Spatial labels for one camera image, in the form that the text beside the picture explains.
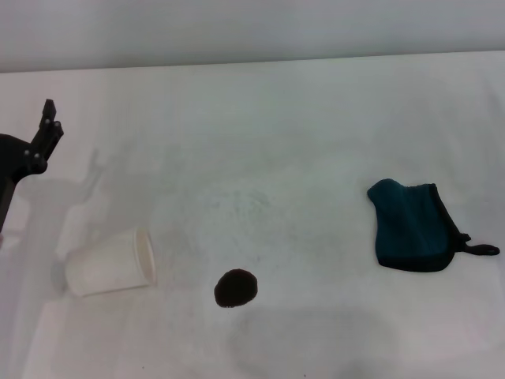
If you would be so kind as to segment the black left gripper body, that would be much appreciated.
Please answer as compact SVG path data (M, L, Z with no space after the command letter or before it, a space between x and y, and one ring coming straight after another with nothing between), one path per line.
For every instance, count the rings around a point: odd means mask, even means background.
M35 147L19 138L1 135L1 228L3 228L17 184L29 175L41 174Z

